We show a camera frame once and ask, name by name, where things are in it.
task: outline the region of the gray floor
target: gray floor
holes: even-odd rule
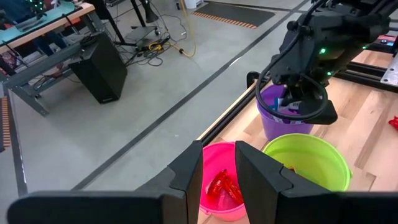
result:
[[[240,4],[293,9],[300,0],[222,0]],[[161,14],[182,18],[173,0],[153,0]],[[301,7],[306,10],[310,4]],[[123,35],[138,26],[129,1],[110,8]],[[160,67],[132,65],[119,101],[99,105],[82,84],[65,80],[43,93],[50,111],[46,118],[13,96],[14,113],[29,192],[70,190],[156,119],[171,109],[235,55],[244,50],[288,12],[275,16],[256,30],[190,16],[197,41],[192,59],[175,49],[162,54]],[[95,179],[86,190],[134,190],[153,177],[196,139],[246,88],[246,74],[262,70],[278,52],[293,14],[213,82],[156,127],[143,140]],[[164,17],[174,39],[183,29],[176,18]],[[192,52],[190,37],[178,43]],[[18,197],[12,151],[0,154],[0,223],[11,201]]]

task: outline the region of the green bucket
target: green bucket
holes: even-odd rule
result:
[[[348,189],[352,173],[346,161],[334,146],[320,138],[286,134],[272,140],[263,153],[328,190]]]

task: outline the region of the red object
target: red object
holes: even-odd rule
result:
[[[241,205],[243,203],[241,190],[232,182],[232,179],[230,177],[225,177],[223,187],[235,203],[237,203],[238,205]]]
[[[390,120],[388,123],[398,130],[398,117],[394,116],[394,119]]]
[[[223,188],[223,183],[226,177],[226,169],[219,172],[213,181],[211,181],[210,186],[207,190],[207,197],[210,200],[215,200],[220,196],[221,189]]]

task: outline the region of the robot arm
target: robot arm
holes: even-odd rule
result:
[[[306,123],[331,124],[337,120],[325,87],[334,74],[360,54],[379,35],[389,31],[389,15],[398,8],[396,0],[318,0],[306,14],[287,25],[280,54],[260,74],[276,85],[285,85],[281,105],[300,102],[300,116],[289,116],[270,109],[270,114]]]

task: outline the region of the black floor stripe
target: black floor stripe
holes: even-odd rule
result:
[[[80,183],[78,183],[72,190],[81,190],[87,187],[92,181],[94,181],[97,177],[99,177],[103,172],[105,172],[111,165],[113,165],[117,160],[119,160],[125,153],[127,153],[133,146],[137,143],[141,142],[149,133],[151,133],[156,127],[158,127],[161,123],[163,123],[170,115],[175,113],[179,108],[181,108],[188,100],[192,99],[197,93],[199,93],[204,87],[209,85],[213,80],[215,80],[219,75],[221,75],[236,59],[242,57],[249,50],[251,50],[256,44],[258,44],[262,39],[268,36],[272,31],[274,31],[281,23],[286,21],[297,9],[300,9],[305,3],[309,2],[309,0],[304,0],[298,6],[296,6],[292,11],[286,14],[283,18],[281,18],[278,22],[276,22],[272,27],[270,27],[265,33],[263,33],[260,37],[258,37],[255,41],[249,44],[245,49],[243,49],[240,53],[235,55],[229,62],[223,65],[220,69],[218,69],[214,74],[212,74],[209,78],[207,78],[203,83],[197,86],[194,90],[192,90],[187,96],[185,96],[182,100],[180,100],[176,105],[171,107],[166,113],[160,116],[156,121],[154,121],[151,125],[149,125],[143,132],[138,134],[134,139],[128,142],[124,147],[122,147],[117,153],[111,156],[108,160],[102,163],[97,169],[95,169],[91,174],[89,174],[86,178],[84,178]]]
[[[284,8],[279,8],[279,7],[269,7],[269,6],[253,6],[253,5],[248,5],[248,4],[238,4],[238,3],[228,3],[228,2],[219,2],[219,1],[208,1],[204,0],[206,3],[217,3],[217,4],[226,4],[230,6],[240,6],[240,7],[251,7],[255,9],[268,9],[268,10],[274,10],[274,11],[282,11],[282,12],[297,12],[297,13],[305,13],[306,11],[299,10],[300,8],[296,9],[284,9]]]
[[[27,194],[27,184],[25,181],[24,172],[24,161],[22,159],[21,146],[19,145],[17,126],[14,115],[12,113],[11,98],[6,87],[3,87],[4,96],[7,96],[8,101],[8,116],[10,122],[10,134],[11,134],[11,150],[14,158],[14,171],[17,181],[18,196]]]

